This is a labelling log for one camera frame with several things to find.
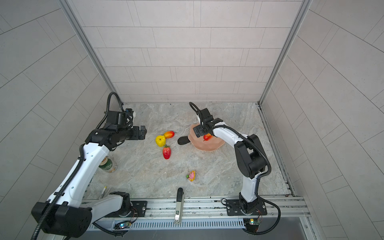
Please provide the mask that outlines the yellow fake apple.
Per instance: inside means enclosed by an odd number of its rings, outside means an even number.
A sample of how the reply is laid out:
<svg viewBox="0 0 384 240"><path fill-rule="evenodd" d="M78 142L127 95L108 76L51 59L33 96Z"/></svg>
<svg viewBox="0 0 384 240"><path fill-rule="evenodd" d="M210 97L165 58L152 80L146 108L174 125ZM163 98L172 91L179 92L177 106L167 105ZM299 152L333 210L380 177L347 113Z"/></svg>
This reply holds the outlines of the yellow fake apple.
<svg viewBox="0 0 384 240"><path fill-rule="evenodd" d="M167 138L164 135L159 135L156 137L155 141L159 147L165 147Z"/></svg>

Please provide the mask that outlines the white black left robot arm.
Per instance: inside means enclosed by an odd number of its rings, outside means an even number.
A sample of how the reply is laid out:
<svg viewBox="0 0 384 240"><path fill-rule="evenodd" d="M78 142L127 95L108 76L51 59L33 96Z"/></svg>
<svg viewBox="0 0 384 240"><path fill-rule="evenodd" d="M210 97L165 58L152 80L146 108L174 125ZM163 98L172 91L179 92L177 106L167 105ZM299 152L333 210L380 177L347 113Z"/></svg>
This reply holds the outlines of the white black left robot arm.
<svg viewBox="0 0 384 240"><path fill-rule="evenodd" d="M95 129L79 147L79 157L65 179L45 202L37 202L32 216L37 226L32 234L36 240L40 231L46 234L78 238L89 226L109 214L128 216L133 206L130 195L112 192L107 197L82 206L83 196L96 170L110 151L125 140L144 140L145 126L130 129Z"/></svg>

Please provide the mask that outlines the black fake eggplant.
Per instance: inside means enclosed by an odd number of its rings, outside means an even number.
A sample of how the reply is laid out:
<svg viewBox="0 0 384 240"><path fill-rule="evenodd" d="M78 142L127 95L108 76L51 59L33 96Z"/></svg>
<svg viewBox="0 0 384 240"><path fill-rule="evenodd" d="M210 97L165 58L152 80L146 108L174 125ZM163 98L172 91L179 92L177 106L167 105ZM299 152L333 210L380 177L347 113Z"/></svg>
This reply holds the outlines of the black fake eggplant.
<svg viewBox="0 0 384 240"><path fill-rule="evenodd" d="M188 136L183 136L183 137L180 137L178 139L178 144L179 145L186 145L188 143L190 143L190 140L189 140Z"/></svg>

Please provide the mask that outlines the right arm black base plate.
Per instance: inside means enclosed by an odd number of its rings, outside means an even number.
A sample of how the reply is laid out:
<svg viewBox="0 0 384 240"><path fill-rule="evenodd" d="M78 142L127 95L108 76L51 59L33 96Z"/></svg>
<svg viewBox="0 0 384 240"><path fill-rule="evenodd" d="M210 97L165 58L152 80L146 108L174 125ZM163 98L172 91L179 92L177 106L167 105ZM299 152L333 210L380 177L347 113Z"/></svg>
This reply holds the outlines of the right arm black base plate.
<svg viewBox="0 0 384 240"><path fill-rule="evenodd" d="M265 202L260 199L251 203L243 199L222 199L222 204L226 206L228 216L266 216L268 214Z"/></svg>

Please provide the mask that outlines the red fake peach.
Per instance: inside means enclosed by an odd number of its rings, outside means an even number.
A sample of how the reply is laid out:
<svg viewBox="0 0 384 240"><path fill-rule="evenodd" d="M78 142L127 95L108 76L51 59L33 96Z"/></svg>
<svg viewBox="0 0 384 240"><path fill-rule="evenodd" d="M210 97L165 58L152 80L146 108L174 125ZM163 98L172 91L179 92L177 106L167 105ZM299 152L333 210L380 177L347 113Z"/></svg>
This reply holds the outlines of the red fake peach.
<svg viewBox="0 0 384 240"><path fill-rule="evenodd" d="M213 136L211 134L204 135L204 141L209 141Z"/></svg>

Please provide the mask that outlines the red yellow fake mango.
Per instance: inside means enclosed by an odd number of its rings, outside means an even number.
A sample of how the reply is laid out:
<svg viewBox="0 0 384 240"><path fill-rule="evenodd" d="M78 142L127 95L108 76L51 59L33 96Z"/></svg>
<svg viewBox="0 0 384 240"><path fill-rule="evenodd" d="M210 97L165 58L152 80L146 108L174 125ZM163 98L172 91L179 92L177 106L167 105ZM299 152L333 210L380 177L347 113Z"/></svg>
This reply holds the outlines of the red yellow fake mango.
<svg viewBox="0 0 384 240"><path fill-rule="evenodd" d="M166 138L166 139L171 139L171 138L173 138L175 136L175 132L174 131L168 131L168 132L165 132L164 133L164 137Z"/></svg>

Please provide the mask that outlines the red fake strawberry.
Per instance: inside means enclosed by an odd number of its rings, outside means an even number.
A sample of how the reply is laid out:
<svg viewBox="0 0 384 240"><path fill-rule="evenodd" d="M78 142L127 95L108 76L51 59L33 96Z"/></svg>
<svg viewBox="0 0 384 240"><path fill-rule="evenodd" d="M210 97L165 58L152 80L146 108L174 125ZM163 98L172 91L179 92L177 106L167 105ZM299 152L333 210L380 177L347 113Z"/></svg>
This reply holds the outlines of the red fake strawberry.
<svg viewBox="0 0 384 240"><path fill-rule="evenodd" d="M171 157L172 150L169 146L164 146L163 148L163 157L168 160Z"/></svg>

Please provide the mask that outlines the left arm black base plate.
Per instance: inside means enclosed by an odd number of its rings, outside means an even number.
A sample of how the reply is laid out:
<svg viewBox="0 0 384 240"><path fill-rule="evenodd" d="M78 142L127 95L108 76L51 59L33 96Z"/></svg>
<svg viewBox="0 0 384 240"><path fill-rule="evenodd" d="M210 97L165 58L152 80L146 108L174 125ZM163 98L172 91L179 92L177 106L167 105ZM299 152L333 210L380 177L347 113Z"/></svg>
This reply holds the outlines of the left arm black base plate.
<svg viewBox="0 0 384 240"><path fill-rule="evenodd" d="M113 212L105 218L141 218L146 214L147 201L131 201L132 207L124 213Z"/></svg>

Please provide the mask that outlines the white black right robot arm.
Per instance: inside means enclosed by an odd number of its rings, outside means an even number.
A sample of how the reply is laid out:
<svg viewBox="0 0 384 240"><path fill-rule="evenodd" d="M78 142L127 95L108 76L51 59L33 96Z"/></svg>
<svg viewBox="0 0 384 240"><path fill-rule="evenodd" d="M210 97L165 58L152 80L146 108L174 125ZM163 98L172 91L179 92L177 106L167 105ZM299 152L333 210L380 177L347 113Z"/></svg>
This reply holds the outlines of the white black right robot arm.
<svg viewBox="0 0 384 240"><path fill-rule="evenodd" d="M234 148L237 166L243 175L243 186L239 195L240 209L246 215L255 212L264 201L259 195L260 180L272 172L259 137L243 135L220 118L215 119L207 108L200 110L192 102L189 105L199 120L199 125L193 128L196 137L210 134Z"/></svg>

